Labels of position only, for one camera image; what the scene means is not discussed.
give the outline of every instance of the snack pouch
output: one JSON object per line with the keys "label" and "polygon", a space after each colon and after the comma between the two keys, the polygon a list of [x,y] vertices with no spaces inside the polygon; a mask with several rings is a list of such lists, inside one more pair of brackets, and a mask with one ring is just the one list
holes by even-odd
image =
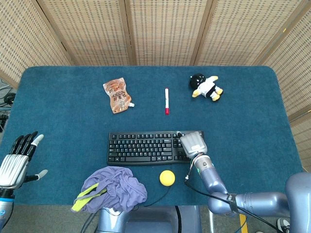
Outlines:
{"label": "snack pouch", "polygon": [[110,107],[114,114],[125,111],[129,106],[134,107],[131,103],[132,98],[126,92],[124,78],[110,80],[103,86],[106,94],[110,97]]}

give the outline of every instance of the black and white plush toy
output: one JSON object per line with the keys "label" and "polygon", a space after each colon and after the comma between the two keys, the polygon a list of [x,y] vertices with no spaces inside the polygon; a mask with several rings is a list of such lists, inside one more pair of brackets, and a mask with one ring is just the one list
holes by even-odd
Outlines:
{"label": "black and white plush toy", "polygon": [[194,98],[203,95],[205,98],[211,97],[213,101],[217,101],[223,93],[223,90],[214,83],[218,76],[206,78],[203,74],[194,74],[190,78],[190,86],[194,90],[192,97]]}

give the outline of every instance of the computer keyboard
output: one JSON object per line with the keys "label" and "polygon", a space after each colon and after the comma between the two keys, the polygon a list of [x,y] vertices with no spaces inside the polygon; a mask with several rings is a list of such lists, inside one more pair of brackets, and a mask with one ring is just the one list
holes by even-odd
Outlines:
{"label": "computer keyboard", "polygon": [[[195,131],[181,131],[182,135]],[[203,131],[198,131],[204,139]],[[108,165],[189,163],[176,131],[109,133]]]}

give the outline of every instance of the white marker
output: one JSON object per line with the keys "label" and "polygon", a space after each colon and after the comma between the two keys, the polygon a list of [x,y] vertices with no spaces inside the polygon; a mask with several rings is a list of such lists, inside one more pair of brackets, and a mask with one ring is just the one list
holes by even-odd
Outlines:
{"label": "white marker", "polygon": [[169,109],[169,89],[165,88],[165,115],[170,114]]}

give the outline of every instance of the purple towel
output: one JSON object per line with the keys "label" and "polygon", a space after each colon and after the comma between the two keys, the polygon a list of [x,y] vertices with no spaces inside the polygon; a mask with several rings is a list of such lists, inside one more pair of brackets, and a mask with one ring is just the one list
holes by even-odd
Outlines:
{"label": "purple towel", "polygon": [[82,208],[82,211],[96,213],[103,207],[113,207],[114,210],[129,212],[135,205],[147,200],[145,186],[133,177],[132,171],[128,168],[106,166],[95,171],[84,181],[81,192],[96,183],[99,183],[96,190],[81,198],[94,196],[104,188],[107,188],[107,192],[99,197],[93,198]]}

